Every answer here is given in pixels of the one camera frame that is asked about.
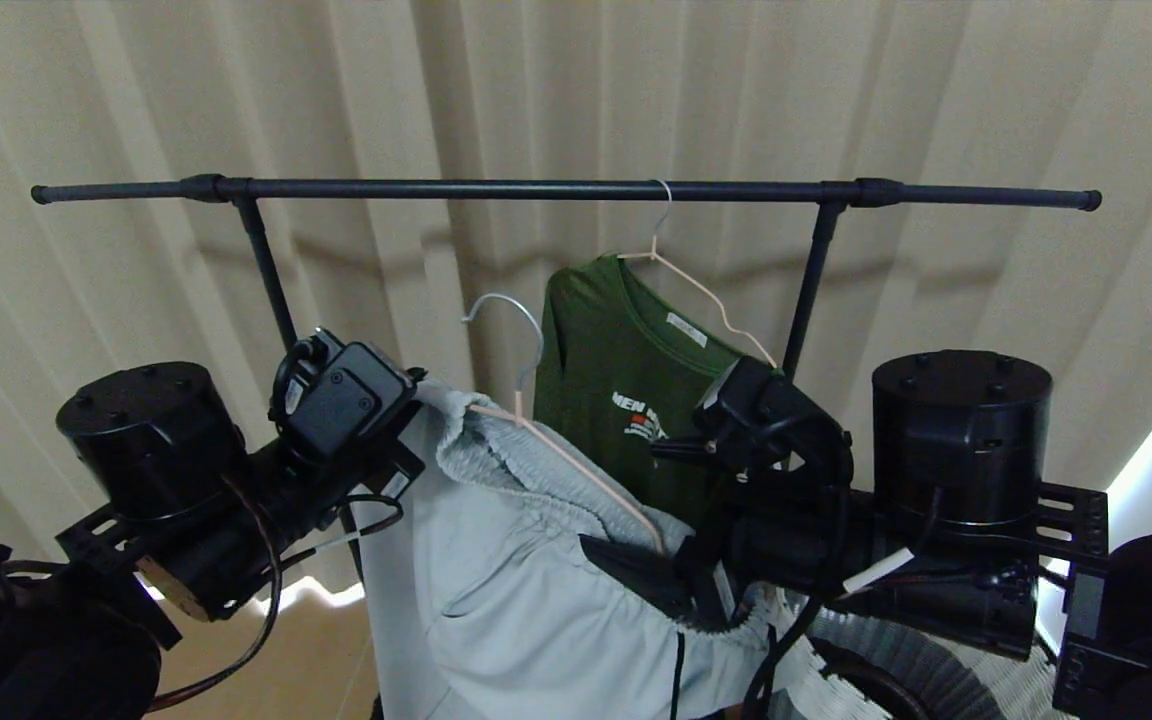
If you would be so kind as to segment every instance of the black drawstring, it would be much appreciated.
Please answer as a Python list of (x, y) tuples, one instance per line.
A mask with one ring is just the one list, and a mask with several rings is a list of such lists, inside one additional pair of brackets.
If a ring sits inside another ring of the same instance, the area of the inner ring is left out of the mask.
[(679, 694), (682, 689), (682, 652), (684, 637), (679, 632), (679, 657), (673, 661), (673, 696), (669, 698), (669, 720), (679, 720)]

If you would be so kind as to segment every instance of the hanger hook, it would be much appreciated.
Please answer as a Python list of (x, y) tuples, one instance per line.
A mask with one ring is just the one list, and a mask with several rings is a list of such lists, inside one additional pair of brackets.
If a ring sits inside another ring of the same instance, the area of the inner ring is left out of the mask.
[(463, 316), (461, 321), (471, 323), (475, 316), (479, 313), (479, 306), (483, 305), (483, 301), (490, 300), (490, 297), (494, 297), (494, 300), (503, 300), (508, 302), (509, 305), (516, 306), (521, 313), (526, 316), (526, 321), (531, 323), (531, 329), (536, 331), (536, 361), (530, 366), (522, 369), (522, 372), (518, 373), (518, 381), (515, 382), (515, 387), (513, 387), (515, 392), (521, 395), (522, 386), (526, 382), (526, 376), (535, 373), (536, 369), (540, 366), (540, 358), (545, 354), (545, 336), (544, 333), (540, 333), (540, 324), (536, 321), (536, 316), (531, 314), (531, 310), (526, 310), (526, 305), (522, 304), (522, 302), (517, 302), (508, 295), (502, 295), (502, 293), (499, 291), (485, 293), (485, 295), (476, 300), (473, 305), (470, 306), (470, 314)]
[(655, 227), (652, 228), (652, 242), (653, 242), (652, 250), (655, 250), (655, 238), (659, 236), (660, 228), (664, 227), (664, 222), (666, 222), (666, 220), (669, 219), (669, 210), (673, 210), (673, 190), (669, 187), (669, 183), (664, 182), (662, 179), (653, 179), (653, 181), (664, 184), (664, 196), (666, 196), (668, 199), (667, 200), (668, 205), (664, 206), (664, 214), (660, 215), (660, 219), (657, 220)]

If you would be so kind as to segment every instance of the clothes hanger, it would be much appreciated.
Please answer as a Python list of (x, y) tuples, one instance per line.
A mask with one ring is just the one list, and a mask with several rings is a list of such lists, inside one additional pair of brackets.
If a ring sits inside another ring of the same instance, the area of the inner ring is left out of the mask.
[(655, 523), (653, 523), (652, 520), (649, 520), (649, 516), (644, 515), (642, 510), (637, 509), (637, 507), (635, 507), (632, 502), (626, 500), (624, 497), (621, 497), (621, 493), (614, 491), (612, 486), (608, 486), (607, 482), (604, 482), (602, 478), (599, 478), (598, 475), (586, 468), (584, 462), (576, 460), (570, 452), (564, 450), (562, 446), (559, 446), (558, 442), (553, 441), (553, 438), (550, 438), (547, 434), (540, 432), (540, 429), (522, 415), (522, 387), (524, 387), (524, 384), (526, 382), (526, 376), (536, 372), (536, 369), (540, 366), (540, 358), (545, 353), (545, 336), (544, 333), (540, 333), (540, 324), (536, 321), (536, 316), (531, 314), (531, 310), (526, 310), (526, 305), (522, 304), (522, 302), (517, 302), (508, 295), (502, 295), (502, 293), (499, 291), (486, 293), (486, 295), (476, 300), (473, 305), (470, 306), (470, 314), (463, 316), (461, 321), (471, 323), (479, 313), (479, 306), (483, 305), (483, 302), (486, 300), (506, 301), (508, 304), (516, 306), (518, 311), (526, 317), (526, 321), (531, 323), (531, 329), (535, 329), (536, 332), (536, 359), (532, 361), (531, 365), (522, 369), (522, 372), (518, 373), (518, 379), (515, 382), (515, 386), (513, 386), (513, 414), (508, 414), (506, 410), (495, 409), (494, 407), (475, 404), (470, 404), (467, 410), (470, 410), (471, 414), (487, 415), (492, 416), (492, 418), (510, 420), (513, 424), (518, 425), (518, 427), (526, 429), (526, 432), (540, 438), (540, 442), (547, 445), (551, 450), (556, 452), (558, 456), (566, 460), (568, 465), (576, 468), (582, 475), (585, 475), (586, 478), (593, 480), (596, 486), (607, 493), (612, 500), (623, 507), (623, 509), (626, 509), (628, 514), (632, 515), (635, 520), (639, 521), (639, 523), (642, 523), (643, 526), (652, 533), (652, 543), (655, 546), (655, 551), (664, 554), (664, 538), (660, 537), (660, 530), (657, 529)]
[(772, 367), (780, 366), (776, 364), (776, 359), (772, 357), (772, 354), (767, 351), (767, 348), (763, 347), (763, 342), (758, 342), (758, 338), (751, 336), (751, 334), (748, 332), (733, 328), (732, 320), (727, 319), (727, 306), (723, 305), (723, 302), (719, 300), (718, 296), (714, 295), (714, 293), (708, 290), (708, 287), (705, 287), (704, 285), (700, 283), (700, 281), (698, 281), (698, 279), (687, 274), (682, 268), (679, 268), (677, 265), (664, 259), (664, 256), (657, 252), (658, 238), (660, 236), (660, 228), (664, 227), (664, 222), (666, 222), (666, 219), (669, 217), (669, 210), (673, 210), (673, 190), (669, 188), (669, 183), (664, 182), (662, 179), (654, 179), (654, 180), (655, 182), (664, 184), (664, 191), (668, 197), (668, 205), (666, 205), (666, 209), (664, 209), (664, 214), (660, 215), (660, 219), (657, 220), (655, 228), (652, 229), (652, 250), (647, 252), (622, 252), (621, 255), (617, 255), (617, 258), (621, 260), (634, 260), (637, 258), (646, 258), (652, 260), (653, 263), (662, 264), (664, 266), (666, 266), (666, 268), (673, 270), (675, 274), (677, 274), (682, 279), (685, 279), (687, 282), (696, 286), (698, 290), (704, 291), (710, 300), (714, 301), (714, 304), (718, 305), (718, 313), (721, 314), (723, 318), (725, 328), (727, 328), (732, 333), (738, 334), (740, 336), (749, 338), (749, 341), (755, 343), (755, 347), (758, 348), (758, 351), (763, 355), (764, 359), (767, 359), (768, 365), (771, 365)]

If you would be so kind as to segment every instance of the tiled floor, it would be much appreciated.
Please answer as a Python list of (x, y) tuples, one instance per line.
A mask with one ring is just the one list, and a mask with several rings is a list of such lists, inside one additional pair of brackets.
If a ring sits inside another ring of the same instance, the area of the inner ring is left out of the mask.
[[(161, 689), (214, 673), (247, 651), (264, 616), (252, 606), (223, 623), (197, 623), (168, 607), (183, 641), (164, 653)], [(265, 649), (211, 691), (159, 720), (366, 720), (376, 697), (366, 602), (332, 607), (305, 594), (280, 612)]]

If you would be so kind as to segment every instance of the green t-shirt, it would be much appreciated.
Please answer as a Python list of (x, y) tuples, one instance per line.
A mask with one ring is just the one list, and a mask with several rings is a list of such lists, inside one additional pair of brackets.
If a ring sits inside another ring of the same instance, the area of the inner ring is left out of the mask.
[(545, 288), (535, 416), (644, 505), (700, 523), (705, 471), (649, 454), (694, 435), (691, 411), (741, 351), (696, 327), (614, 255), (560, 270)]

